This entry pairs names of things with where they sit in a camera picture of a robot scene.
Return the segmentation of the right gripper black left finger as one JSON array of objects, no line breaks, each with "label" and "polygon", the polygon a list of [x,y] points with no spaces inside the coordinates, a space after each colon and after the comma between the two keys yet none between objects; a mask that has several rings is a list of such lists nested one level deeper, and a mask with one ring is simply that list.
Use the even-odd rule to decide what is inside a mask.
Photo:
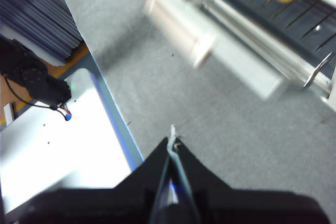
[{"label": "right gripper black left finger", "polygon": [[17,223],[147,223],[166,171],[168,139],[115,188],[67,188],[38,194],[13,210]]}]

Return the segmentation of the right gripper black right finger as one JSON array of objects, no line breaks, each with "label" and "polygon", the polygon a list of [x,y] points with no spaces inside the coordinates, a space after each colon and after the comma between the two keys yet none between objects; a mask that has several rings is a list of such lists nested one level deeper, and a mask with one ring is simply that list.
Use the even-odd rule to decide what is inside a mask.
[{"label": "right gripper black right finger", "polygon": [[234,188],[177,140],[178,153],[202,223],[330,223],[312,197],[281,190]]}]

